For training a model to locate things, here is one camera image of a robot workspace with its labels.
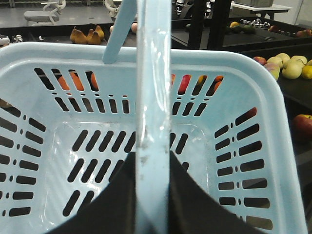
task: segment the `orange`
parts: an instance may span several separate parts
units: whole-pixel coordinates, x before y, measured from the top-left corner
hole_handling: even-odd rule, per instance
[[[214,92],[217,90],[217,88],[219,87],[220,84],[221,84],[221,81],[217,82],[217,83],[214,85]]]
[[[214,81],[215,82],[219,82],[219,81],[222,81],[223,80],[223,76],[216,76],[215,78],[214,78]]]
[[[71,77],[73,79],[74,85],[76,86],[77,90],[83,91],[84,87],[83,87],[83,85],[81,83],[80,78],[76,75],[76,73],[71,72],[70,75],[71,75]],[[66,83],[66,81],[65,81],[63,76],[58,78],[58,82],[59,82],[59,84],[60,84],[60,86],[62,87],[63,90],[69,90],[69,86],[67,85],[67,83]]]
[[[93,86],[93,88],[98,91],[98,83],[96,80],[96,75],[94,75],[94,73],[91,74],[91,84]]]

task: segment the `brown pear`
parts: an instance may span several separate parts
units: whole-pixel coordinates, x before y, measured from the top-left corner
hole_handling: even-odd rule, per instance
[[[103,40],[103,39],[104,39],[104,32],[103,32],[101,26],[97,25],[97,27],[96,27],[96,32],[97,32],[97,34],[99,35],[99,38],[100,38],[101,40]]]
[[[87,36],[88,42],[89,42],[89,40],[92,38],[93,33],[94,33],[94,30],[93,30],[93,29],[90,29],[90,30],[89,30],[89,33],[88,33],[88,36]]]
[[[75,33],[75,36],[76,36],[76,38],[75,38],[76,44],[87,44],[88,43],[87,37],[86,37],[86,35],[83,34],[82,31],[77,30]]]
[[[89,45],[101,45],[101,38],[97,32],[94,32],[92,37],[88,40]]]
[[[75,43],[75,37],[76,37],[76,26],[74,27],[74,29],[72,30],[72,33],[70,34],[70,40],[72,41],[72,43]]]

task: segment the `pear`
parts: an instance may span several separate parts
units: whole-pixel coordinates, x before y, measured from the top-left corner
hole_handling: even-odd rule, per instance
[[[88,36],[87,36],[88,42],[89,42],[89,40],[92,38],[93,33],[94,33],[94,30],[93,30],[93,29],[89,29],[89,33],[88,33]]]
[[[88,40],[89,45],[101,45],[101,39],[97,32],[94,32],[92,37]]]
[[[103,40],[103,39],[104,39],[104,32],[103,32],[101,26],[97,25],[95,31],[96,31],[97,34],[99,35],[99,38],[101,38],[101,40]]]
[[[75,37],[76,37],[76,26],[73,28],[72,33],[70,34],[70,40],[72,41],[72,43],[75,43]]]
[[[76,38],[75,38],[76,44],[87,44],[88,43],[87,37],[86,37],[86,35],[83,34],[82,31],[77,30],[75,33],[75,36],[76,36]]]
[[[297,79],[302,73],[302,67],[297,61],[288,62],[287,67],[282,70],[282,74],[287,79]]]
[[[301,60],[303,62],[304,65],[307,64],[308,60],[306,57],[304,56],[300,56],[300,55],[295,55],[295,56],[292,56],[291,59],[296,59],[296,60]]]
[[[276,57],[280,57],[280,58],[282,59],[283,65],[284,65],[288,60],[291,59],[291,57],[289,57],[289,55],[288,55],[288,54],[285,54],[285,53],[280,53],[280,54],[276,55]]]
[[[283,67],[283,62],[280,57],[271,57],[267,60],[267,63],[270,63],[270,62],[275,63],[276,65],[279,66],[279,68]]]

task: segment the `shopping basket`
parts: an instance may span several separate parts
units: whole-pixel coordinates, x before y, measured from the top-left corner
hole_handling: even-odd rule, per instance
[[[137,117],[138,123],[145,120],[136,112],[137,90],[158,98],[155,106],[140,108],[163,107],[146,116],[156,124],[144,133],[150,137],[168,127],[157,118],[172,111],[167,144],[212,198],[266,233],[306,233],[285,106],[273,77],[252,59],[230,52],[171,50],[169,59],[169,1],[139,2],[144,23],[138,49],[150,49],[150,56],[139,53],[138,61],[136,48],[118,48],[130,28],[127,20],[120,31],[116,26],[116,34],[123,34],[113,32],[107,47],[23,42],[1,49],[0,98],[13,107],[0,108],[0,233],[51,230],[108,185],[126,155],[136,151]],[[133,17],[131,1],[123,4],[128,4],[124,19]],[[103,53],[115,55],[116,62],[104,63]],[[153,68],[153,88],[145,90],[142,77],[138,87],[137,62],[139,75],[144,65]],[[175,75],[171,87],[160,79],[169,66]],[[79,81],[73,83],[71,72]],[[69,89],[60,85],[61,76]],[[185,91],[179,90],[183,77],[191,77]],[[162,103],[169,89],[167,107]]]

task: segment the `white robot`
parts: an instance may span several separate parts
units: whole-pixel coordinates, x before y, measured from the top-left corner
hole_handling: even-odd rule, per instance
[[[174,2],[175,2],[176,14],[178,16],[180,16],[182,13],[184,4],[187,4],[190,1],[189,0],[173,0],[172,3],[174,3]],[[212,9],[212,6],[211,6],[210,0],[206,0],[205,18],[209,17],[209,15],[211,13],[211,9]]]

